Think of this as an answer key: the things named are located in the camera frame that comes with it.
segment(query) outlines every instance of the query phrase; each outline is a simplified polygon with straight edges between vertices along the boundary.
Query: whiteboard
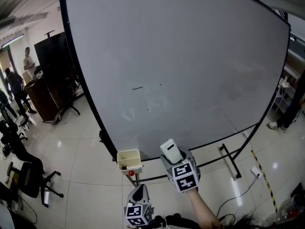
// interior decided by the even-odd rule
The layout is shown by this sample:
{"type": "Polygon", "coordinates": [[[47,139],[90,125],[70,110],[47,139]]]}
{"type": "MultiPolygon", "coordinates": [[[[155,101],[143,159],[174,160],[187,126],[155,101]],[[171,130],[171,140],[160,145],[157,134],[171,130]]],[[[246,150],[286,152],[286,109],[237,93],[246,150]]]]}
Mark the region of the whiteboard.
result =
{"type": "Polygon", "coordinates": [[[142,160],[159,157],[169,138],[192,149],[257,124],[285,62],[290,26],[255,0],[61,7],[107,148],[139,149],[142,160]]]}

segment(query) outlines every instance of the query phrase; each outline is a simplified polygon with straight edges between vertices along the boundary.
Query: yellow black striped tape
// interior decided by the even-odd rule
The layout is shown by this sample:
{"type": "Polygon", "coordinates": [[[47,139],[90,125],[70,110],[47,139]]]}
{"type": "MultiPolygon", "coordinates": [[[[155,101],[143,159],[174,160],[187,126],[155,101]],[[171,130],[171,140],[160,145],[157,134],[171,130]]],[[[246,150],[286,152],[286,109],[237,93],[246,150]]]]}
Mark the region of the yellow black striped tape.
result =
{"type": "Polygon", "coordinates": [[[273,201],[274,209],[275,209],[275,211],[277,212],[277,206],[276,206],[275,198],[274,198],[274,196],[273,196],[273,192],[272,192],[272,190],[271,190],[270,184],[269,184],[269,182],[267,181],[266,174],[265,174],[265,172],[263,171],[263,168],[262,168],[261,164],[258,162],[257,157],[256,157],[256,155],[255,155],[255,153],[254,153],[253,150],[251,150],[251,153],[252,153],[254,159],[256,160],[256,162],[257,162],[257,164],[258,164],[258,167],[259,167],[259,169],[261,170],[261,172],[262,172],[262,174],[263,174],[263,176],[264,176],[264,179],[265,179],[265,181],[266,181],[267,187],[269,188],[269,192],[270,192],[270,195],[271,195],[271,198],[272,198],[272,201],[273,201]]]}

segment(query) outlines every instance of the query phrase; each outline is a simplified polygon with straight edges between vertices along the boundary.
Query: tiled floor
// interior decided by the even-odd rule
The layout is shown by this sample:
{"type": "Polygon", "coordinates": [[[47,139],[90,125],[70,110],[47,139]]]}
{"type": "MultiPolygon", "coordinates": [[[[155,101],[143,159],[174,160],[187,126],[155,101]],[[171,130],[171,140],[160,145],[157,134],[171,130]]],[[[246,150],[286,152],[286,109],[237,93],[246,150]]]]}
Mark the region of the tiled floor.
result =
{"type": "MultiPolygon", "coordinates": [[[[38,214],[36,227],[39,229],[126,228],[122,208],[133,186],[122,176],[105,146],[99,142],[99,127],[86,98],[80,98],[74,105],[81,115],[69,109],[57,125],[42,123],[39,115],[34,115],[34,124],[27,132],[29,140],[24,142],[27,150],[43,161],[47,174],[53,170],[61,172],[61,176],[53,180],[52,187],[63,193],[64,198],[51,194],[50,207],[45,208],[39,197],[23,197],[38,214]]],[[[223,202],[244,193],[253,182],[250,168],[255,165],[255,160],[251,149],[266,173],[278,206],[289,198],[299,182],[305,184],[304,115],[285,134],[281,130],[268,129],[268,118],[236,160],[242,178],[235,180],[235,170],[227,158],[201,168],[199,192],[214,213],[223,202]]],[[[196,149],[193,155],[197,164],[201,164],[221,155],[221,143],[233,151],[244,140],[242,134],[237,134],[196,149]]],[[[12,157],[0,160],[1,182],[12,157]]],[[[141,178],[165,174],[159,159],[144,165],[141,178]]],[[[186,195],[178,194],[166,178],[146,184],[155,215],[178,212],[183,217],[194,219],[186,195]]],[[[220,216],[234,213],[241,217],[254,212],[264,220],[274,211],[265,181],[257,180],[244,196],[226,203],[220,216]]],[[[31,220],[35,219],[26,205],[23,214],[31,220]]]]}

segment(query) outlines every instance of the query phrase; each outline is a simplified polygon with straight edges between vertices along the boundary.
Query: ceiling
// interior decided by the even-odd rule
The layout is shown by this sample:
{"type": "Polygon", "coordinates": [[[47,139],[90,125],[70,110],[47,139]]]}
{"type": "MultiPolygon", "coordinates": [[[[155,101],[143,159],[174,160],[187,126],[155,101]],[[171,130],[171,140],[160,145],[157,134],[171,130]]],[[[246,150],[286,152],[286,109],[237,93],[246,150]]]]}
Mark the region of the ceiling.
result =
{"type": "MultiPolygon", "coordinates": [[[[305,0],[260,0],[267,6],[296,15],[305,20],[305,0]]],[[[0,0],[0,22],[9,17],[15,22],[0,27],[0,40],[17,31],[29,28],[48,16],[48,12],[59,7],[58,0],[0,0]]]]}

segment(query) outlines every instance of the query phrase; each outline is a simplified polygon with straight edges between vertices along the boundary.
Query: whiteboard frame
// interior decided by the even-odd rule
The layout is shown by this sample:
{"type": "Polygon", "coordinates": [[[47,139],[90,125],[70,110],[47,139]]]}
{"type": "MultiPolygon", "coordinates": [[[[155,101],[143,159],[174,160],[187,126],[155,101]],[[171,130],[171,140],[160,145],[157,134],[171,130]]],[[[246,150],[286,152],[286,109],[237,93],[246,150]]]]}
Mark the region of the whiteboard frame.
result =
{"type": "MultiPolygon", "coordinates": [[[[271,8],[269,8],[267,5],[265,5],[264,3],[262,3],[261,1],[259,0],[252,0],[254,2],[256,2],[257,4],[263,6],[265,9],[269,10],[271,13],[273,13],[274,15],[276,15],[278,18],[280,18],[283,22],[285,22],[286,24],[288,24],[289,26],[289,31],[291,31],[291,27],[290,27],[290,24],[284,20],[279,14],[277,14],[275,11],[273,11],[271,8]]],[[[67,4],[66,4],[66,0],[60,0],[60,7],[61,7],[61,17],[62,17],[62,22],[63,22],[63,27],[64,27],[64,31],[65,31],[65,34],[66,34],[66,40],[67,40],[67,43],[68,43],[68,47],[69,47],[69,51],[70,51],[70,54],[71,54],[71,58],[72,58],[72,61],[73,61],[73,64],[74,64],[74,67],[76,69],[76,72],[77,72],[77,75],[78,75],[78,78],[81,82],[81,86],[83,88],[83,91],[85,93],[85,96],[87,98],[87,101],[89,103],[89,106],[94,114],[94,117],[97,121],[97,123],[99,124],[100,128],[101,128],[101,131],[100,131],[100,139],[101,139],[101,142],[104,143],[104,145],[106,146],[108,152],[111,154],[112,158],[114,161],[117,161],[117,149],[116,147],[114,146],[112,140],[110,139],[110,136],[100,118],[100,115],[95,107],[95,104],[93,102],[93,99],[91,97],[91,94],[90,94],[90,91],[88,89],[88,86],[86,84],[86,81],[85,81],[85,78],[83,76],[83,73],[82,73],[82,70],[81,70],[81,66],[80,66],[80,63],[79,63],[79,60],[78,60],[78,57],[77,57],[77,53],[76,53],[76,49],[75,49],[75,46],[74,46],[74,42],[73,42],[73,37],[72,37],[72,33],[71,33],[71,29],[70,29],[70,22],[69,22],[69,16],[68,16],[68,11],[67,11],[67,4]]],[[[285,65],[285,62],[286,62],[286,59],[287,59],[287,54],[288,54],[288,46],[289,46],[289,40],[290,40],[290,33],[288,34],[288,38],[287,38],[287,50],[286,50],[286,56],[285,56],[285,61],[284,61],[284,64],[283,64],[283,67],[282,67],[282,71],[281,71],[281,75],[283,73],[283,70],[284,70],[284,65],[285,65]]],[[[221,139],[218,139],[218,140],[215,140],[213,142],[210,142],[210,143],[207,143],[207,144],[204,144],[204,145],[201,145],[201,146],[198,146],[198,147],[194,147],[194,148],[191,148],[189,150],[194,150],[194,149],[197,149],[197,148],[200,148],[200,147],[204,147],[204,146],[207,146],[207,145],[210,145],[210,144],[213,144],[213,143],[216,143],[216,142],[219,142],[221,140],[224,140],[226,138],[229,138],[235,134],[238,134],[240,132],[243,132],[253,126],[255,126],[253,132],[255,133],[256,130],[258,129],[258,127],[261,125],[263,119],[265,118],[265,116],[267,115],[268,113],[268,110],[272,107],[272,103],[275,99],[275,92],[277,90],[277,86],[278,86],[278,83],[275,87],[275,90],[274,90],[274,94],[273,94],[273,97],[271,98],[269,104],[268,104],[268,107],[267,109],[265,110],[261,120],[254,124],[254,125],[251,125],[239,132],[236,132],[234,134],[231,134],[231,135],[228,135],[226,137],[223,137],[221,139]]],[[[149,160],[154,160],[154,159],[158,159],[160,157],[155,157],[155,158],[149,158],[149,159],[143,159],[142,161],[149,161],[149,160]]]]}

